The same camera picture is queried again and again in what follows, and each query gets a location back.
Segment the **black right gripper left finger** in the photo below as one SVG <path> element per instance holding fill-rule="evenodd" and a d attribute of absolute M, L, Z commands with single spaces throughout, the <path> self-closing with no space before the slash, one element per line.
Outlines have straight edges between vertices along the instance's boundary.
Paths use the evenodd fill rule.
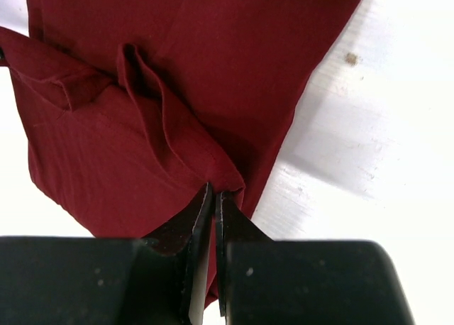
<path fill-rule="evenodd" d="M 143 238 L 1 238 L 2 324 L 201 324 L 213 191 Z"/>

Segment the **dark red t-shirt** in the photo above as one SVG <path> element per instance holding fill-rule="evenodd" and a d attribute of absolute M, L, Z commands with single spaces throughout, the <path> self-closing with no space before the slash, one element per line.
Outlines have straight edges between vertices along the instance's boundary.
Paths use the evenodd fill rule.
<path fill-rule="evenodd" d="M 361 0 L 27 0 L 1 29 L 32 182 L 99 237 L 199 188 L 252 216 L 298 100 Z"/>

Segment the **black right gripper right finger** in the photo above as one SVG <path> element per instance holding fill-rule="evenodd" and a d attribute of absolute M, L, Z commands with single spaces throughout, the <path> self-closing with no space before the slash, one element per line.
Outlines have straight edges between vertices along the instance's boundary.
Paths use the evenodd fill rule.
<path fill-rule="evenodd" d="M 391 258 L 373 241 L 275 241 L 216 198 L 218 303 L 227 324 L 412 324 Z"/>

